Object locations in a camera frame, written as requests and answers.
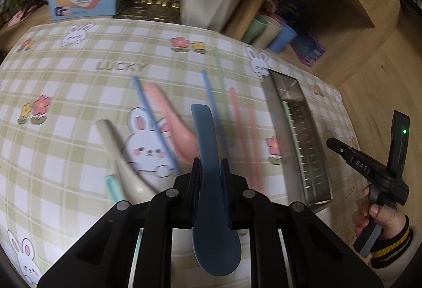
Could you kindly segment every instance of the checkered tablecloth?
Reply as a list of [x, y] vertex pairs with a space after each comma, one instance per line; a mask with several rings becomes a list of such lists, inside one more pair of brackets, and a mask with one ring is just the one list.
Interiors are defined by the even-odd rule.
[[[94, 25], [84, 30], [91, 23]], [[66, 36], [70, 43], [62, 46]], [[172, 49], [170, 39], [183, 41], [180, 37], [189, 41], [188, 52]], [[195, 41], [205, 43], [207, 53], [195, 52]], [[148, 21], [95, 19], [32, 27], [0, 67], [0, 242], [21, 274], [25, 273], [8, 234], [13, 234], [21, 251], [22, 241], [31, 241], [34, 262], [45, 273], [113, 205], [104, 185], [104, 177], [113, 174], [113, 166], [93, 122], [109, 119], [122, 139], [130, 135], [127, 116], [140, 105], [130, 79], [134, 74], [143, 83], [158, 84], [194, 129], [191, 104], [208, 105], [200, 74], [205, 68], [224, 129], [233, 134], [231, 169], [242, 174], [244, 153], [231, 106], [232, 121], [225, 117], [214, 48], [219, 51], [227, 90], [233, 87], [238, 94], [244, 122], [248, 120], [246, 107], [255, 109], [263, 193], [277, 203], [286, 202], [283, 166], [270, 160], [274, 156], [267, 139], [275, 134], [261, 78], [252, 71], [243, 43], [208, 30]], [[270, 68], [300, 82], [321, 141], [336, 135], [357, 146], [339, 93], [317, 77], [267, 55]], [[153, 109], [159, 118], [159, 109]], [[326, 161], [334, 200], [319, 215], [351, 244], [350, 216], [365, 181], [329, 150]], [[182, 170], [189, 172], [190, 167], [182, 165]], [[164, 181], [157, 188], [172, 185]], [[248, 236], [241, 237], [241, 242], [239, 268], [229, 276], [212, 277], [196, 262], [190, 231], [176, 230], [172, 286], [249, 287]]]

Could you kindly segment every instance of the stainless steel container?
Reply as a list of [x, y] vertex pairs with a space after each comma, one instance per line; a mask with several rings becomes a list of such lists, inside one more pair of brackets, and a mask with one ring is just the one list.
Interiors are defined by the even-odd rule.
[[333, 199], [333, 193], [314, 118], [298, 81], [269, 72], [262, 88], [282, 148], [288, 201], [301, 201], [319, 211]]

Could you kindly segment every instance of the blue spoon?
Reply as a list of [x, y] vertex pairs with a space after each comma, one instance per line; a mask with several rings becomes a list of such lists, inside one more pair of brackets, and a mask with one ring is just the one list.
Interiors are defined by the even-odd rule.
[[192, 231], [193, 250], [208, 274], [225, 276], [240, 263], [242, 249], [236, 231], [227, 227], [224, 214], [217, 140], [211, 111], [205, 105], [191, 105], [201, 162], [198, 213]]

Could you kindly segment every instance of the sleeve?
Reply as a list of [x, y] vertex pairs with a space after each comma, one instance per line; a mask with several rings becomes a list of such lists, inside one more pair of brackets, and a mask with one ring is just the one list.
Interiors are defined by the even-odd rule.
[[390, 288], [407, 268], [421, 245], [419, 231], [406, 225], [396, 237], [388, 240], [378, 240], [371, 249], [370, 265], [381, 278], [385, 288]]

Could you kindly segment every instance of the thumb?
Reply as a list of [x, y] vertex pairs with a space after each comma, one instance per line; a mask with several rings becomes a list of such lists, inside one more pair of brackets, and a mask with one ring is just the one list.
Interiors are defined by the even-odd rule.
[[394, 219], [396, 210], [388, 206], [381, 207], [378, 205], [372, 205], [369, 209], [369, 214], [382, 226], [388, 227]]

